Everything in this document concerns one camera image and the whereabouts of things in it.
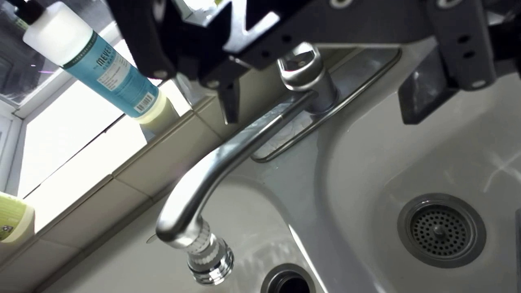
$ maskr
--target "chrome faucet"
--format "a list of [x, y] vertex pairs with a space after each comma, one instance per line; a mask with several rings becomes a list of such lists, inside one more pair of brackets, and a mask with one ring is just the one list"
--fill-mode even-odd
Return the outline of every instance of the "chrome faucet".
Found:
[[373, 72], [360, 75], [345, 68], [337, 70], [335, 76], [351, 78], [351, 83], [333, 86], [319, 50], [309, 44], [298, 45], [288, 57], [278, 60], [281, 81], [290, 89], [283, 101], [205, 155], [176, 184], [156, 221], [156, 234], [161, 241], [189, 254], [189, 268], [198, 283], [221, 283], [234, 264], [229, 246], [215, 236], [202, 218], [213, 189], [236, 164], [249, 158], [296, 115], [307, 112], [312, 117], [303, 132], [322, 124], [351, 101], [368, 80], [377, 78], [395, 52], [360, 55], [358, 67]]

